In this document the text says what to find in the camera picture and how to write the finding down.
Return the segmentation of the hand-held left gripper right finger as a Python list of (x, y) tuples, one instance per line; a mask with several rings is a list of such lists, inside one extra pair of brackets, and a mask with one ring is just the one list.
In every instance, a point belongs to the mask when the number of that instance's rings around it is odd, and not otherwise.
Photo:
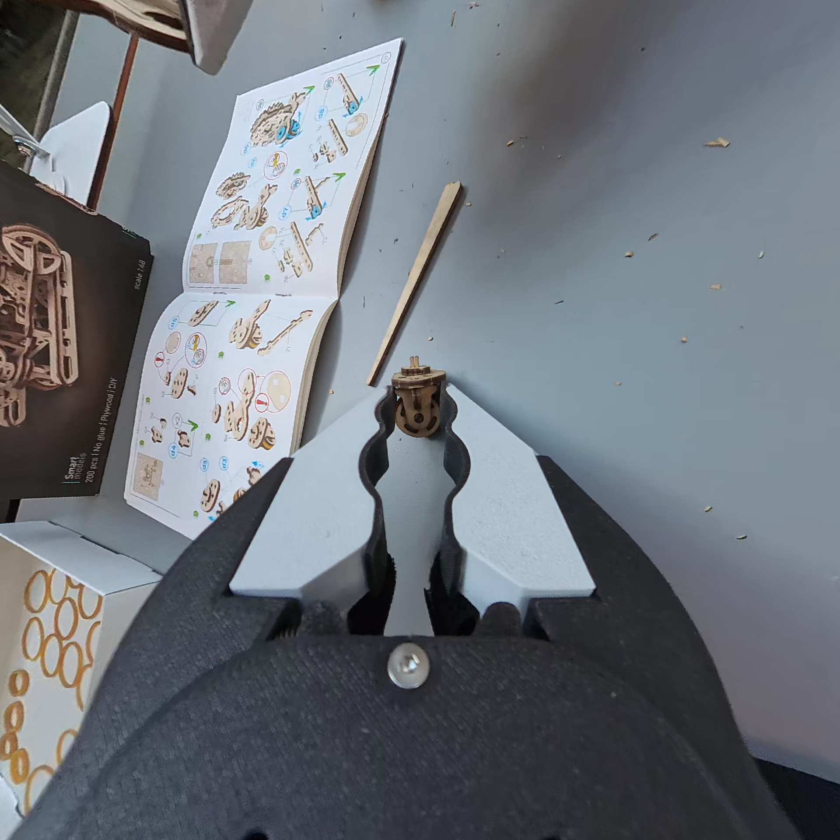
[(444, 504), (439, 566), (447, 593), (479, 615), (525, 616), (534, 599), (588, 597), (595, 583), (535, 451), (455, 385), (441, 391)]

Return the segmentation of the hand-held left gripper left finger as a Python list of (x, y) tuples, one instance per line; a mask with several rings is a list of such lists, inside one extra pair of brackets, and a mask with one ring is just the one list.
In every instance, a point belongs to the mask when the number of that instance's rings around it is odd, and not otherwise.
[(329, 601), (347, 612), (378, 595), (389, 567), (382, 499), (396, 399), (389, 386), (292, 457), (233, 580), (238, 595)]

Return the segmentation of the small wooden wheel assembly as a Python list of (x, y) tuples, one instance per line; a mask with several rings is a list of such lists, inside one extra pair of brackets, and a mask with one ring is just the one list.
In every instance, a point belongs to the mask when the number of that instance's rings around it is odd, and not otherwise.
[(439, 386), (446, 372), (421, 364), (414, 355), (409, 364), (392, 376), (396, 396), (395, 421), (408, 436), (427, 438), (440, 424)]

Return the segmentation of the white box with tan rings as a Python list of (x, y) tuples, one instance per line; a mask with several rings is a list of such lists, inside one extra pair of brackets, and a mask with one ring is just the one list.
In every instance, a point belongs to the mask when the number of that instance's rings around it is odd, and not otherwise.
[(67, 758), (160, 576), (49, 521), (1, 527), (2, 831)]

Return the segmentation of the thin wooden stick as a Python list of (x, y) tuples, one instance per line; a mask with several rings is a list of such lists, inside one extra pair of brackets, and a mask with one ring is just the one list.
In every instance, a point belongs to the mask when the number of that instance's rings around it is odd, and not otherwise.
[(366, 379), (366, 384), (368, 386), (373, 386), (379, 377), (382, 366), (387, 360), (392, 344), (403, 324), (407, 310), (409, 309), (421, 281), (424, 278), (424, 273), (428, 263), (434, 255), (438, 242), (445, 231), (445, 227), (462, 191), (463, 186), (461, 182), (450, 182), (444, 187), (434, 210), (432, 219), (427, 227), (426, 234), (423, 237), (421, 246), (408, 273), (406, 284), (396, 303), (391, 320), (385, 330), (385, 335), (380, 348), (374, 358), (371, 371)]

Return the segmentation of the black product box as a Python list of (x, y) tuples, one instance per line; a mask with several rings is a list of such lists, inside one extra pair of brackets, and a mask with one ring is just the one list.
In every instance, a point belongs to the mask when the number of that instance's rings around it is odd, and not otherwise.
[(2, 163), (1, 498), (99, 493), (149, 242)]

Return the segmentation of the open instruction booklet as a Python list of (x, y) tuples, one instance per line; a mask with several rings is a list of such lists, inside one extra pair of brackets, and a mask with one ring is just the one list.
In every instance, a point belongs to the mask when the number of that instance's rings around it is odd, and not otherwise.
[(194, 539), (299, 447), (403, 39), (237, 97), (141, 375), (125, 500)]

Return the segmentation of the scattered wood chips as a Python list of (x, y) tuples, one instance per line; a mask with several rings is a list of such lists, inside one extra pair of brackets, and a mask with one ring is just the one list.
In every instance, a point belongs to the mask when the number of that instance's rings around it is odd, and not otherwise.
[(392, 360), (441, 363), (615, 516), (700, 488), (722, 416), (703, 322), (732, 286), (704, 263), (743, 143), (707, 105), (720, 67), (695, 68), (695, 12), (714, 4), (374, 6), (362, 34), (401, 35), (404, 53), (319, 364), (323, 419), (362, 390), (460, 181)]

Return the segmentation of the grey blurred object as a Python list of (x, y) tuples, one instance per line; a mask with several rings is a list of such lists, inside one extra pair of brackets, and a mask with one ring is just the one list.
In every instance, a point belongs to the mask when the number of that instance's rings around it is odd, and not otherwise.
[(215, 76), (224, 65), (251, 2), (180, 1), (179, 5), (193, 64)]

